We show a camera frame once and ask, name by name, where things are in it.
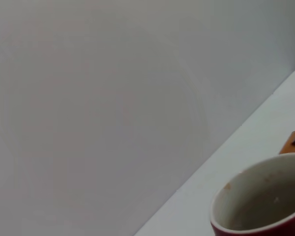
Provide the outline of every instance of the red mug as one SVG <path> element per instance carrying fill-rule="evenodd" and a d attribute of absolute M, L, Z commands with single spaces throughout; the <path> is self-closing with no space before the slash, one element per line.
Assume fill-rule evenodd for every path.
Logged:
<path fill-rule="evenodd" d="M 274 158 L 260 162 L 252 167 L 240 172 L 232 178 L 223 189 L 221 189 L 213 199 L 210 220 L 216 236 L 295 236 L 295 211 L 288 213 L 284 218 L 279 218 L 275 222 L 262 225 L 263 217 L 255 217 L 252 212 L 256 210 L 265 210 L 268 207 L 280 212 L 283 206 L 288 203 L 295 203 L 295 153 L 281 154 Z M 279 191 L 285 194 L 285 197 L 268 198 L 260 196 L 269 191 Z M 254 210 L 253 205 L 249 203 L 257 201 L 262 208 Z M 246 225 L 249 225 L 249 219 L 253 219 L 252 225 L 260 225 L 257 228 L 238 229 L 234 227 L 236 215 L 242 212 Z"/>

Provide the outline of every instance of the brown object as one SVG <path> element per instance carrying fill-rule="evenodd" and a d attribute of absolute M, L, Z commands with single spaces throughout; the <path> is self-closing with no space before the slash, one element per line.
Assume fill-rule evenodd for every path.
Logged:
<path fill-rule="evenodd" d="M 295 140 L 295 131 L 290 135 L 289 139 L 287 139 L 283 148 L 280 151 L 280 154 L 295 152 L 295 145 L 292 142 Z"/>

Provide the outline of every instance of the white wall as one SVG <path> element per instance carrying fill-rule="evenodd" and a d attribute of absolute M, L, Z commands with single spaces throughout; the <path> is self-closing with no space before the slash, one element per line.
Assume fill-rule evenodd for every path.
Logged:
<path fill-rule="evenodd" d="M 0 0 L 0 236 L 133 235 L 295 69 L 293 4 Z"/>

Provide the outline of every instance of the white table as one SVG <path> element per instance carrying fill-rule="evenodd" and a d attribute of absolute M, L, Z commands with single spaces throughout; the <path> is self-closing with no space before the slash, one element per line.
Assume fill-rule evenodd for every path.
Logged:
<path fill-rule="evenodd" d="M 195 172 L 136 236 L 213 236 L 213 195 L 249 165 L 276 155 L 295 130 L 295 72 Z"/>

